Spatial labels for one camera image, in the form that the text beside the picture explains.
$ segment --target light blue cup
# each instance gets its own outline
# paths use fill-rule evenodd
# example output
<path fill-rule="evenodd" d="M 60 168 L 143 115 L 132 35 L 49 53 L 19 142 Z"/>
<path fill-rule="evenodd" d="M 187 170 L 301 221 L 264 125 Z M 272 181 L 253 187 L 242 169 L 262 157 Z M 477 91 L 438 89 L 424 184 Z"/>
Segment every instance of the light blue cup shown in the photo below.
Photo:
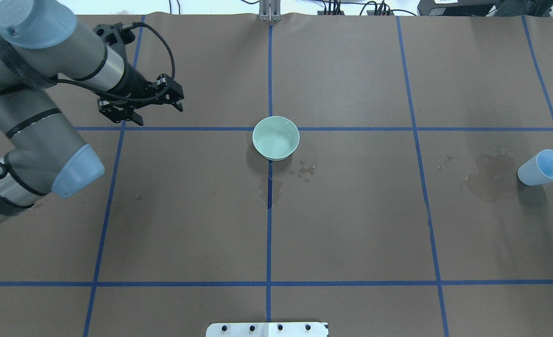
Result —
<path fill-rule="evenodd" d="M 255 149 L 268 160 L 287 158 L 299 144 L 299 130 L 285 117 L 272 116 L 262 119 L 251 136 Z"/>
<path fill-rule="evenodd" d="M 553 150 L 543 150 L 520 166 L 518 177 L 525 185 L 537 186 L 553 181 Z"/>

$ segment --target brown table surface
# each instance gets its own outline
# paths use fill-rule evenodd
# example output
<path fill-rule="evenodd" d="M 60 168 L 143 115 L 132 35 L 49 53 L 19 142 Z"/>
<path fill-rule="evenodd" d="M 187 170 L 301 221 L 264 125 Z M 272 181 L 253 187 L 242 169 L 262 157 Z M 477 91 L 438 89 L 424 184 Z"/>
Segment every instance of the brown table surface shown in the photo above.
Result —
<path fill-rule="evenodd" d="M 553 19 L 144 19 L 185 112 L 113 124 L 49 90 L 106 174 L 0 225 L 0 337 L 553 336 L 553 183 L 516 179 L 553 149 Z M 138 35 L 129 61 L 169 73 Z M 287 160 L 251 144 L 269 115 L 300 128 Z"/>

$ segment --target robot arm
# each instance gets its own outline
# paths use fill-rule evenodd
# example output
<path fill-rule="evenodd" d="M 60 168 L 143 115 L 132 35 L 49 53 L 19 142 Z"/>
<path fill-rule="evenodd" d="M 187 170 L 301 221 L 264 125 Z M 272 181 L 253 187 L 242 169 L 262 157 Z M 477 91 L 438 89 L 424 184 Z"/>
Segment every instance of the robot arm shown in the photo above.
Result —
<path fill-rule="evenodd" d="M 172 76 L 149 82 L 126 60 L 131 29 L 142 25 L 92 31 L 55 0 L 0 2 L 0 130 L 15 146 L 0 158 L 0 223 L 50 192 L 70 197 L 104 173 L 43 89 L 56 83 L 90 89 L 101 97 L 99 111 L 116 123 L 143 125 L 135 109 L 149 104 L 182 111 L 174 65 Z M 59 80 L 59 73 L 74 81 Z"/>

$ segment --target bowl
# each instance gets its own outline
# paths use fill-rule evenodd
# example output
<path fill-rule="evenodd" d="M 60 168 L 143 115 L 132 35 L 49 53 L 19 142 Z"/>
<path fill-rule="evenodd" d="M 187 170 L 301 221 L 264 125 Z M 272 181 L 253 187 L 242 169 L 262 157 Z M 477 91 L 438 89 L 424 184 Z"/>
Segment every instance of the bowl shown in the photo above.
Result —
<path fill-rule="evenodd" d="M 299 130 L 285 117 L 272 116 L 262 119 L 251 136 L 255 149 L 272 161 L 287 158 L 299 144 Z"/>

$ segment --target light blue joint cap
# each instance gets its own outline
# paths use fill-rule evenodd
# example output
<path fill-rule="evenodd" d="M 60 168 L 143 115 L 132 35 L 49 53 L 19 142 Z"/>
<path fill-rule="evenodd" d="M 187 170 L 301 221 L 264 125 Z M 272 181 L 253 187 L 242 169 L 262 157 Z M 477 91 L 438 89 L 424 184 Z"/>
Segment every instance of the light blue joint cap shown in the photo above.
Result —
<path fill-rule="evenodd" d="M 56 0 L 1 0 L 0 35 L 25 49 L 43 49 L 71 36 L 77 18 Z"/>
<path fill-rule="evenodd" d="M 61 198 L 68 198 L 88 186 L 104 174 L 104 165 L 89 144 L 77 151 L 62 168 L 54 183 L 52 192 Z"/>

